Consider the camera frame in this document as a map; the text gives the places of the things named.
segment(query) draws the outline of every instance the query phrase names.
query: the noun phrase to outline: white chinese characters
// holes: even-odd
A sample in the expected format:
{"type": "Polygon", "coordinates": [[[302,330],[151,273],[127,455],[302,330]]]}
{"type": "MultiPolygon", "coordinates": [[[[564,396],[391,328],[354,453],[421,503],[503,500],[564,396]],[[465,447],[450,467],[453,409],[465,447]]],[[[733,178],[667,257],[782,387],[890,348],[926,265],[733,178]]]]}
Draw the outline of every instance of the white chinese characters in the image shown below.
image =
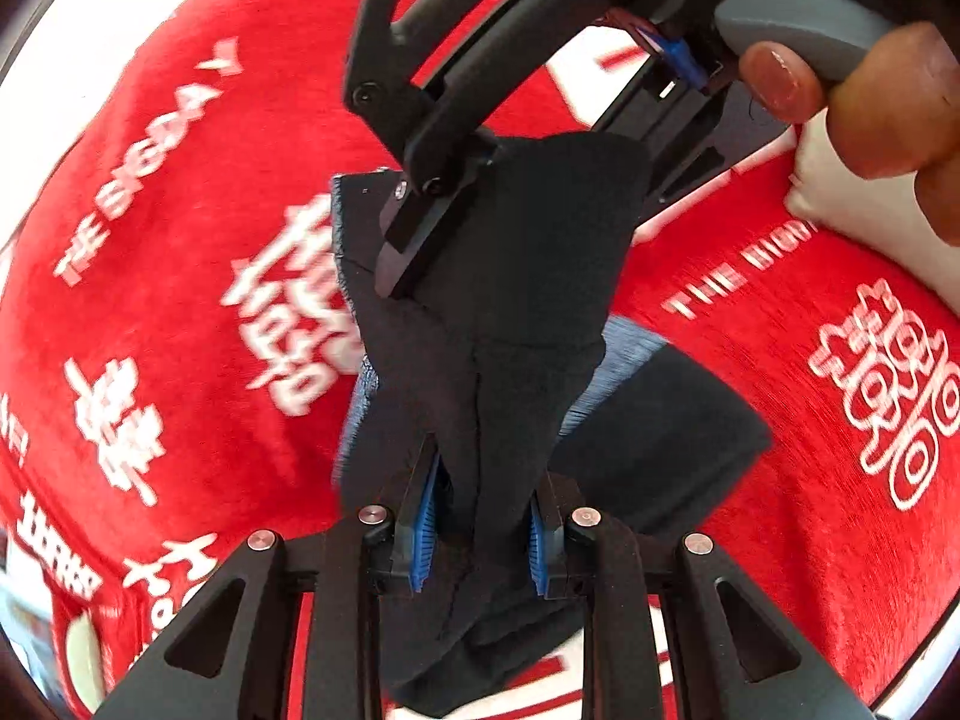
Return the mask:
{"type": "MultiPolygon", "coordinates": [[[[129,589],[142,581],[146,584],[147,594],[154,599],[150,608],[152,640],[160,635],[160,631],[170,624],[176,613],[200,591],[210,574],[216,569],[217,560],[205,552],[205,549],[213,546],[215,541],[217,541],[217,533],[207,533],[205,536],[194,538],[193,541],[165,541],[162,543],[163,549],[166,550],[165,554],[149,563],[138,563],[129,557],[124,558],[123,565],[127,569],[127,574],[123,579],[123,587],[129,589]],[[160,574],[170,576],[169,567],[182,563],[189,565],[186,580],[191,583],[191,586],[184,592],[178,605],[171,594],[173,583],[160,574]]],[[[144,649],[149,643],[144,642],[144,649]]]]}
{"type": "Polygon", "coordinates": [[[240,306],[240,317],[250,320],[240,325],[240,337],[266,364],[248,389],[267,386],[288,416],[308,413],[340,374],[360,370],[363,359],[359,331],[337,290],[329,216],[329,194],[287,208],[280,234],[253,260],[233,263],[236,276],[220,300],[240,306]],[[293,275],[267,279],[284,257],[293,275]]]}
{"type": "Polygon", "coordinates": [[[85,601],[93,598],[104,584],[100,575],[70,549],[53,523],[48,521],[44,510],[37,506],[33,493],[29,490],[23,493],[20,505],[23,514],[16,523],[17,535],[46,565],[57,584],[85,601]]]}
{"type": "Polygon", "coordinates": [[[75,403],[77,427],[83,437],[97,445],[97,463],[107,481],[119,490],[136,488],[146,506],[157,504],[157,494],[143,480],[150,461],[164,454],[160,445],[163,422],[154,405],[134,409],[137,385],[136,363],[110,360],[106,371],[91,386],[71,359],[64,365],[75,403]]]}
{"type": "MultiPolygon", "coordinates": [[[[235,76],[243,71],[237,60],[237,39],[218,41],[213,47],[213,59],[200,62],[197,70],[217,71],[220,76],[235,76]]],[[[222,95],[222,91],[201,83],[185,84],[176,88],[176,111],[166,113],[147,124],[143,140],[133,143],[124,154],[123,164],[110,172],[112,180],[97,191],[96,211],[84,217],[66,248],[64,256],[54,267],[54,276],[64,279],[69,287],[80,282],[80,276],[109,237],[98,215],[105,220],[117,220],[133,204],[133,196],[143,189],[141,178],[160,169],[167,153],[179,146],[186,137],[190,122],[203,119],[203,107],[222,95]]]]}
{"type": "Polygon", "coordinates": [[[17,465],[22,469],[23,461],[27,459],[30,434],[16,414],[11,412],[10,396],[6,392],[0,397],[0,437],[6,440],[7,448],[16,455],[17,465]]]}
{"type": "Polygon", "coordinates": [[[95,214],[83,217],[83,221],[77,226],[77,232],[70,239],[70,247],[64,258],[56,263],[54,268],[54,276],[64,279],[69,287],[80,281],[80,274],[89,267],[90,260],[110,234],[109,230],[104,231],[103,225],[99,224],[96,218],[95,214]]]}
{"type": "Polygon", "coordinates": [[[940,440],[960,426],[960,367],[949,359],[944,331],[931,338],[885,280],[860,285],[857,296],[843,322],[820,328],[808,362],[843,391],[847,420],[869,434],[862,469],[886,470],[891,500],[906,512],[933,481],[940,440]]]}

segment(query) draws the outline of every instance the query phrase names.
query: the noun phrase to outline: black bracket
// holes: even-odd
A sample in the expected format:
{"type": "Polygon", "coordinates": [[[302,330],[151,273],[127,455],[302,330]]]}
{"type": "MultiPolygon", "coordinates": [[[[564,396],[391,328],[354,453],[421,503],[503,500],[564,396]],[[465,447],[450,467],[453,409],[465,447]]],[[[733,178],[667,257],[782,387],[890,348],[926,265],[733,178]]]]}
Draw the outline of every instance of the black bracket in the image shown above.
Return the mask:
{"type": "Polygon", "coordinates": [[[344,87],[406,175],[380,219],[385,296],[413,287],[467,212],[477,170],[496,154],[487,117],[585,25],[631,0],[505,0],[422,88],[416,72],[482,0],[416,0],[394,20],[398,1],[363,1],[344,87]]]}
{"type": "MultiPolygon", "coordinates": [[[[271,531],[253,533],[107,696],[95,720],[284,720],[306,593],[313,605],[302,718],[381,720],[378,598],[410,594],[411,562],[397,540],[406,538],[400,520],[410,520],[428,494],[424,469],[436,458],[425,448],[392,509],[387,501],[373,504],[325,533],[289,542],[271,531]]],[[[548,475],[532,510],[548,544],[542,594],[584,607],[584,720],[664,718],[650,595],[659,596],[664,611],[680,720],[871,720],[708,536],[690,533],[665,547],[581,504],[576,485],[548,475]]]]}
{"type": "Polygon", "coordinates": [[[787,125],[738,80],[710,93],[651,61],[593,128],[634,138],[653,161],[642,224],[779,138],[787,125]]]}

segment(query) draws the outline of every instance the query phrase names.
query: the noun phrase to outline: black fabric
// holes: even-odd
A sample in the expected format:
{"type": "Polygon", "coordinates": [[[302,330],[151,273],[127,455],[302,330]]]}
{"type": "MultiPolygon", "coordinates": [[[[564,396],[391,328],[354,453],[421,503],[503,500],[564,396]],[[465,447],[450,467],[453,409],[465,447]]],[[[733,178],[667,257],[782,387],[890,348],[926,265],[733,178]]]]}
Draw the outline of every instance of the black fabric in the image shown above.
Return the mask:
{"type": "Polygon", "coordinates": [[[736,392],[664,346],[554,449],[550,470],[635,532],[675,539],[699,525],[770,446],[736,392]]]}
{"type": "MultiPolygon", "coordinates": [[[[641,370],[623,398],[614,396],[558,446],[563,417],[603,358],[601,331],[648,167],[635,143],[608,134],[507,143],[482,170],[472,210],[412,298],[382,300],[373,291],[377,218],[397,180],[376,173],[334,185],[340,273],[379,380],[344,468],[342,498],[347,509],[376,499],[413,467],[424,436],[436,436],[449,476],[443,537],[424,591],[381,603],[380,675],[392,699],[439,717],[500,690],[583,624],[578,605],[536,598],[526,515],[548,463],[574,471],[595,464],[581,453],[603,445],[603,432],[632,401],[647,408],[644,399],[656,400],[658,383],[641,370]]],[[[663,375],[680,367],[675,378],[698,391],[683,414],[712,425],[696,413],[709,404],[712,378],[682,355],[663,359],[663,375]]],[[[662,412],[669,408],[661,402],[662,412]]],[[[725,439],[737,432],[730,415],[725,439]]],[[[722,471],[700,474],[702,485],[690,488],[698,461],[709,462],[697,451],[703,447],[666,436],[630,446],[629,430],[616,435],[597,455],[611,462],[606,475],[584,476],[592,493],[605,479],[664,464],[658,452],[689,452],[685,479],[661,474],[659,509],[654,485],[630,479],[646,497],[627,514],[642,522],[649,509],[656,513],[649,521],[664,527],[692,526],[671,523],[671,508],[687,517],[701,512],[694,498],[710,479],[733,478],[755,456],[748,440],[720,440],[730,450],[722,471]]],[[[701,437],[708,445],[706,431],[701,437]]],[[[627,499],[610,502],[630,508],[627,499]]]]}
{"type": "MultiPolygon", "coordinates": [[[[341,275],[377,398],[393,392],[436,434],[451,526],[479,560],[511,560],[563,416],[603,358],[601,331],[648,182],[648,160],[621,136],[507,142],[405,300],[373,291],[382,196],[353,193],[341,204],[341,275]]],[[[359,450],[358,441],[352,462],[359,450]]]]}

